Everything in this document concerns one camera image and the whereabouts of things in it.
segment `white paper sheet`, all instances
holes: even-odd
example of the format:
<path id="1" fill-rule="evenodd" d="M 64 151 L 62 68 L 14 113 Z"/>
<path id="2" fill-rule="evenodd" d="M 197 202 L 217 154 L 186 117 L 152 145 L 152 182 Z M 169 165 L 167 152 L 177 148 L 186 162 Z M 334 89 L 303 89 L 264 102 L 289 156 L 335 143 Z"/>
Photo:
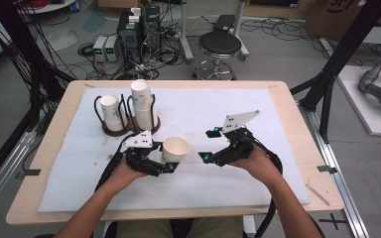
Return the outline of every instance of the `white paper sheet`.
<path id="1" fill-rule="evenodd" d="M 153 139 L 163 142 L 179 136 L 188 140 L 191 150 L 173 174 L 135 180 L 113 198 L 108 210 L 267 206 L 271 196 L 260 181 L 231 166 L 206 165 L 197 154 L 228 146 L 225 137 L 208 139 L 205 131 L 222 126 L 226 115 L 253 110 L 260 110 L 261 115 L 247 124 L 248 129 L 278 154 L 284 177 L 299 201 L 310 202 L 268 90 L 151 90 L 161 119 Z M 93 194 L 108 158 L 123 139 L 106 136 L 94 113 L 95 97 L 109 93 L 119 98 L 123 93 L 127 98 L 130 89 L 88 88 L 84 92 L 52 168 L 40 212 L 78 210 Z M 150 154 L 154 161 L 160 157 L 160 152 Z"/>

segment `human arm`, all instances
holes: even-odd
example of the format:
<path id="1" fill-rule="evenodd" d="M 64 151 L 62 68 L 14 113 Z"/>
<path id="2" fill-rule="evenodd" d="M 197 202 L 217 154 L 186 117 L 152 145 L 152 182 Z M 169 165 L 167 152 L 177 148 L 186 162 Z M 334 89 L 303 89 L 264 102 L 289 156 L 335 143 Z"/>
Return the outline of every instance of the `human arm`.
<path id="1" fill-rule="evenodd" d="M 126 164 L 126 160 L 122 160 L 110 178 L 54 237 L 89 238 L 110 200 L 133 180 L 143 176 L 145 176 L 145 174 L 133 171 Z"/>
<path id="2" fill-rule="evenodd" d="M 321 237 L 309 215 L 267 154 L 255 147 L 248 159 L 231 164 L 267 186 L 277 207 L 286 237 Z"/>

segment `power supply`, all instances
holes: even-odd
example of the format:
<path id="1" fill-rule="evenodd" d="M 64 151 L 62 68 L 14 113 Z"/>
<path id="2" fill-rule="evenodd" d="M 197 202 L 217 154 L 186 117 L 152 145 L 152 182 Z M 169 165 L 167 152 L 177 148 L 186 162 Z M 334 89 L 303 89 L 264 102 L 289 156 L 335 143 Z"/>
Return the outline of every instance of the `power supply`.
<path id="1" fill-rule="evenodd" d="M 151 6 L 145 8 L 145 35 L 146 45 L 149 52 L 153 53 L 161 47 L 160 33 L 160 7 Z"/>
<path id="2" fill-rule="evenodd" d="M 106 50 L 107 60 L 117 61 L 120 54 L 120 45 L 117 36 L 108 37 L 104 49 Z"/>
<path id="3" fill-rule="evenodd" d="M 143 43 L 143 26 L 142 22 L 129 22 L 130 11 L 124 11 L 119 18 L 117 26 L 117 36 L 121 45 L 121 53 L 123 57 L 129 57 L 135 63 L 142 62 L 141 51 Z"/>
<path id="4" fill-rule="evenodd" d="M 106 61 L 106 51 L 104 50 L 104 45 L 106 45 L 107 37 L 98 37 L 97 41 L 94 43 L 92 50 L 94 51 L 94 58 L 96 61 Z"/>

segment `wooden table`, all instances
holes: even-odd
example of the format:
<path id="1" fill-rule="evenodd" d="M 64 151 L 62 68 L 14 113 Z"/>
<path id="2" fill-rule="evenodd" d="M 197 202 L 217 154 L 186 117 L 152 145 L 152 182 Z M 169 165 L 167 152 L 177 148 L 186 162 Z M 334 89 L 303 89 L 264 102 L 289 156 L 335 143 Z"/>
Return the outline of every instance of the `wooden table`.
<path id="1" fill-rule="evenodd" d="M 190 81 L 157 80 L 149 81 L 152 88 L 259 88 L 268 89 L 276 106 L 281 124 L 307 185 L 311 203 L 307 211 L 339 210 L 342 198 L 329 173 L 320 173 L 323 159 L 316 143 L 302 118 L 293 96 L 282 81 Z M 37 177 L 25 177 L 7 214 L 9 224 L 39 224 L 64 222 L 72 217 L 72 212 L 39 213 L 38 208 L 45 192 L 54 160 L 63 144 L 64 135 L 77 110 L 82 94 L 88 87 L 129 88 L 131 81 L 74 81 L 63 96 L 63 100 L 52 120 L 43 142 L 30 166 L 31 170 L 41 170 Z M 266 213 L 261 207 L 216 207 L 198 209 L 131 210 L 106 211 L 102 220 L 183 218 L 205 216 L 228 216 Z"/>

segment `khaki pants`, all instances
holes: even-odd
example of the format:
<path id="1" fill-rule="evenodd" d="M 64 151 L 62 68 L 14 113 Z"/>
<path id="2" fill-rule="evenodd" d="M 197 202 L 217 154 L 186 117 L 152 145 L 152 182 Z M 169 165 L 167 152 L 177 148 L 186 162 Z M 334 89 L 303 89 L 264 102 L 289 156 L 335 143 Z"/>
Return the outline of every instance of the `khaki pants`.
<path id="1" fill-rule="evenodd" d="M 117 238 L 174 238 L 169 220 L 119 221 Z M 195 219 L 188 238 L 242 238 L 243 217 Z"/>

